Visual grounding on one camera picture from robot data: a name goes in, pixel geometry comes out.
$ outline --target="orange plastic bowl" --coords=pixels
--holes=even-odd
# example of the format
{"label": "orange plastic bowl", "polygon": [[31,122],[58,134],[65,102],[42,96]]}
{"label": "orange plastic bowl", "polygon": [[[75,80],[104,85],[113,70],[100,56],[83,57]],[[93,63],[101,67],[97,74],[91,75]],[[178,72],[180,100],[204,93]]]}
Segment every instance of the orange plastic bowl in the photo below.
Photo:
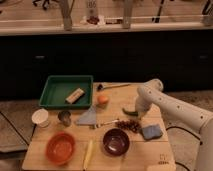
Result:
{"label": "orange plastic bowl", "polygon": [[46,156],[56,165],[65,164],[72,156],[74,146],[75,140],[72,135],[65,132],[59,132],[47,143]]}

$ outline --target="wooden table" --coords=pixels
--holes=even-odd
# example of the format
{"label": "wooden table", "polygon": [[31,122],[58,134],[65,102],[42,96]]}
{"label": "wooden table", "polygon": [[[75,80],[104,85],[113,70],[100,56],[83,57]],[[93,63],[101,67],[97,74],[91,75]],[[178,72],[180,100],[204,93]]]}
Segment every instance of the wooden table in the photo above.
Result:
{"label": "wooden table", "polygon": [[[105,109],[97,108],[97,122],[102,123],[116,118],[128,120],[129,116],[124,115],[122,107],[134,110],[137,98],[138,84],[126,87],[106,89],[96,92],[97,84],[94,84],[93,104],[96,104],[96,97],[104,93],[110,97],[109,104]],[[171,146],[169,144],[167,132],[157,106],[152,108],[140,121],[142,126],[159,124],[163,136],[152,141],[145,141],[140,134],[126,131],[130,138],[130,147],[127,153],[120,157],[110,157],[104,154],[102,149],[102,138],[106,131],[114,125],[103,126],[99,129],[89,129],[88,126],[76,126],[74,121],[85,110],[71,110],[72,124],[64,127],[57,118],[59,111],[49,111],[51,123],[47,128],[37,127],[27,151],[22,168],[24,170],[82,170],[83,159],[86,147],[90,139],[95,140],[93,156],[88,170],[93,171],[175,171],[175,162]],[[47,141],[58,131],[66,131],[72,134],[76,140],[75,152],[68,164],[64,166],[54,166],[45,157],[45,147]]]}

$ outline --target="purple bowl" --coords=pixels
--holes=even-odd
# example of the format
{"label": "purple bowl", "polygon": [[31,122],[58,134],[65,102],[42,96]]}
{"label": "purple bowl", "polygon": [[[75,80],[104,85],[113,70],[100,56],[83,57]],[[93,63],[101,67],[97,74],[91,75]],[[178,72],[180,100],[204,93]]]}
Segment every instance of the purple bowl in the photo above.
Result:
{"label": "purple bowl", "polygon": [[103,138],[104,149],[113,156],[120,156],[129,149],[129,137],[121,129],[111,129],[107,131]]}

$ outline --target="green plastic tray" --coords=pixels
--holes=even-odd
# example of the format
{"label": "green plastic tray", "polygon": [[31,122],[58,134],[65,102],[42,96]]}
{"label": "green plastic tray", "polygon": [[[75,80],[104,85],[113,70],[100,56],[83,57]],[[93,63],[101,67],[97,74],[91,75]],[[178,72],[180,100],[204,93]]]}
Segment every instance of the green plastic tray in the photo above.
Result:
{"label": "green plastic tray", "polygon": [[[77,88],[85,94],[75,103],[69,104],[65,99]],[[42,92],[39,106],[46,109],[85,109],[92,104],[93,77],[91,75],[53,75],[49,76]]]}

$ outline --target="yellow banana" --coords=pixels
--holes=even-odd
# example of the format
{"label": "yellow banana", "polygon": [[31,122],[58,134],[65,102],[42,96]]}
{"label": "yellow banana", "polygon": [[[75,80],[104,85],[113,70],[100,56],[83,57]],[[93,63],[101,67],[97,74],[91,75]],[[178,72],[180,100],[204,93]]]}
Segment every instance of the yellow banana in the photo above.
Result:
{"label": "yellow banana", "polygon": [[83,170],[85,171],[87,169],[87,166],[90,162],[92,151],[93,151],[94,141],[90,140],[87,146],[87,151],[84,158],[84,164],[83,164]]}

